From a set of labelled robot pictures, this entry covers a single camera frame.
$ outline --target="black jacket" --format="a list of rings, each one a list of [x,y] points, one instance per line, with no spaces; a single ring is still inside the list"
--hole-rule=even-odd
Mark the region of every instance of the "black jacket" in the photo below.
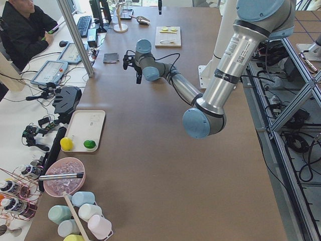
[[[58,23],[38,6],[26,19],[9,2],[5,4],[2,17],[9,27],[0,32],[4,48],[13,63],[23,70],[32,57],[48,47],[47,41],[41,39],[45,31],[50,31]]]

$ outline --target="yellow cup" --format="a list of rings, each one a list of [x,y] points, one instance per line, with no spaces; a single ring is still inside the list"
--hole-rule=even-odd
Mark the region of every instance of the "yellow cup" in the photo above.
[[[64,238],[64,241],[85,241],[85,239],[81,235],[70,234]]]

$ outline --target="white tray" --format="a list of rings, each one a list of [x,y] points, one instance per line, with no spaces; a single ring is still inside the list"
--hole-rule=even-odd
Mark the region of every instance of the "white tray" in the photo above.
[[[70,119],[65,137],[72,140],[74,147],[64,152],[94,152],[99,146],[106,113],[103,110],[76,110]],[[84,147],[85,140],[93,140],[93,149]]]

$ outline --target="keyboard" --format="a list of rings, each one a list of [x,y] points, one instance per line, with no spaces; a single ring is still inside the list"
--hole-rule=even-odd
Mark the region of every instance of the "keyboard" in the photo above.
[[[91,16],[82,16],[78,20],[77,28],[82,38],[87,38],[88,29],[91,25]]]

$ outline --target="tablet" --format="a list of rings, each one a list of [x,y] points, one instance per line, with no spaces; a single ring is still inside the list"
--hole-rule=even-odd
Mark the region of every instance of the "tablet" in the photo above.
[[[84,47],[86,50],[88,50],[88,44],[84,44]],[[76,45],[74,43],[68,43],[57,60],[66,61],[68,62],[68,64],[79,64],[81,58],[76,48]]]
[[[44,85],[54,83],[58,85],[68,69],[68,62],[48,60],[30,81],[31,84]]]

